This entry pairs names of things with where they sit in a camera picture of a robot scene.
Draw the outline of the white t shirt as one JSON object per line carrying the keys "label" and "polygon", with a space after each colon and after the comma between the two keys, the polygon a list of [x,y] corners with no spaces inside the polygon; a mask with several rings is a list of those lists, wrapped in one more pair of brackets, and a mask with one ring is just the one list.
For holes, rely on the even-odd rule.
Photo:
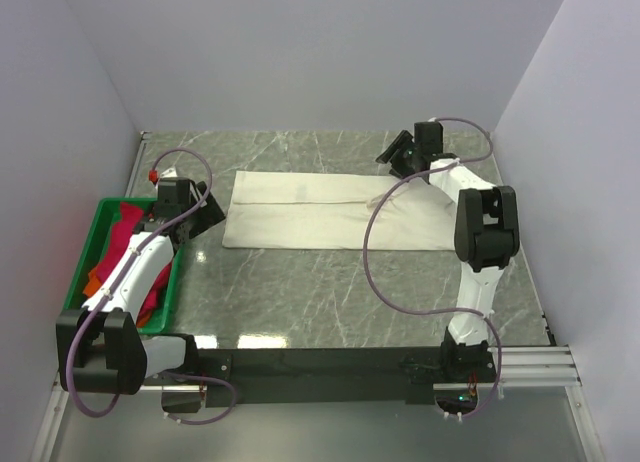
{"label": "white t shirt", "polygon": [[236,174],[226,248],[451,251],[455,207],[442,191],[391,176]]}

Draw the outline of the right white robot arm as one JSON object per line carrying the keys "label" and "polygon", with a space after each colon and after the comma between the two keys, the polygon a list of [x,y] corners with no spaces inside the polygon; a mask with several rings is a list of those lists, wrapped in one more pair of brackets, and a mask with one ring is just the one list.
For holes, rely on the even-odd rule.
{"label": "right white robot arm", "polygon": [[495,332],[490,314],[498,283],[520,249],[519,220],[515,190],[490,183],[467,166],[490,157],[493,142],[478,124],[458,117],[485,137],[488,153],[461,159],[444,149],[442,118],[417,122],[414,130],[403,130],[376,162],[388,164],[390,174],[401,184],[422,178],[454,203],[456,218],[453,245],[461,262],[461,279],[456,307],[440,346],[439,369],[444,377],[460,381],[486,361],[489,335]]}

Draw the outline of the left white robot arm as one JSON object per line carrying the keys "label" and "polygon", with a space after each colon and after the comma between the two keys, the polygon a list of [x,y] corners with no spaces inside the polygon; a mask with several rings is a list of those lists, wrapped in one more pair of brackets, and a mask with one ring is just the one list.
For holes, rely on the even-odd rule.
{"label": "left white robot arm", "polygon": [[105,199],[56,321],[62,386],[74,393],[133,395],[166,374],[193,381],[193,337],[166,335],[181,249],[225,214],[209,183],[153,175],[153,199]]}

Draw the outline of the magenta t shirt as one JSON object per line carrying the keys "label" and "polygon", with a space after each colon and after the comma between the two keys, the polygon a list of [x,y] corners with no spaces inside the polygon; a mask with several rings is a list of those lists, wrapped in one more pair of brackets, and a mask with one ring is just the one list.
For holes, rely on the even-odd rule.
{"label": "magenta t shirt", "polygon": [[[111,275],[117,263],[125,254],[133,230],[142,219],[144,211],[137,206],[121,202],[119,206],[120,220],[111,227],[109,244],[106,254],[101,261],[89,271],[94,271],[102,284]],[[154,312],[161,305],[161,298],[166,291],[171,273],[172,263],[169,263],[158,275],[144,301]]]}

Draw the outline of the green plastic bin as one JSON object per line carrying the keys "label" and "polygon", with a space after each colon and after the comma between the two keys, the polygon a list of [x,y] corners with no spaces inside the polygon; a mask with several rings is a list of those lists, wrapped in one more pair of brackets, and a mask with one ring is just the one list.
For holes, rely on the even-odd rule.
{"label": "green plastic bin", "polygon": [[[104,198],[98,203],[66,296],[64,309],[78,309],[87,299],[83,290],[90,281],[91,270],[107,253],[111,228],[122,219],[120,210],[122,203],[136,206],[140,211],[147,213],[151,211],[155,200],[152,198]],[[159,335],[168,331],[178,306],[178,279],[184,253],[185,250],[180,249],[174,256],[167,284],[158,292],[155,310],[146,318],[146,323],[138,327],[141,334]]]}

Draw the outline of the orange t shirt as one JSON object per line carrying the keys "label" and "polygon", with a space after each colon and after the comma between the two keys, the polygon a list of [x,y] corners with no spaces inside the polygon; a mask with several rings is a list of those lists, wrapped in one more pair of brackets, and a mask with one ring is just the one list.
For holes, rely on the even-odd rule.
{"label": "orange t shirt", "polygon": [[[90,298],[100,289],[101,286],[102,282],[98,279],[95,272],[92,271],[89,273],[88,282],[83,289],[83,295],[86,298]],[[146,304],[146,301],[144,301],[141,312],[136,318],[136,326],[138,328],[144,327],[151,319],[152,313],[153,310]]]}

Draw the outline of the black base beam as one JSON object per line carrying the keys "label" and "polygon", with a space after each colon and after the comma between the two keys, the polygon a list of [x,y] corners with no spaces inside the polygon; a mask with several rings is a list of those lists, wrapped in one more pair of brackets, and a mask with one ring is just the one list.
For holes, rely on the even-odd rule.
{"label": "black base beam", "polygon": [[438,384],[487,384],[498,362],[485,347],[475,354],[439,347],[200,349],[189,371],[169,369],[159,380],[205,389],[207,408],[240,404],[403,401],[436,403]]}

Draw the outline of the aluminium frame rail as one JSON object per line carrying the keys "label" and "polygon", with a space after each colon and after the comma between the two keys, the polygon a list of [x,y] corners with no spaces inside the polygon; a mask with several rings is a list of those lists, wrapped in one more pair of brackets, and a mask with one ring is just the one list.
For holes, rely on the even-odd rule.
{"label": "aluminium frame rail", "polygon": [[238,404],[223,419],[198,384],[152,378],[106,417],[55,387],[35,461],[598,461],[566,347],[508,347],[495,398],[467,421],[403,401]]}

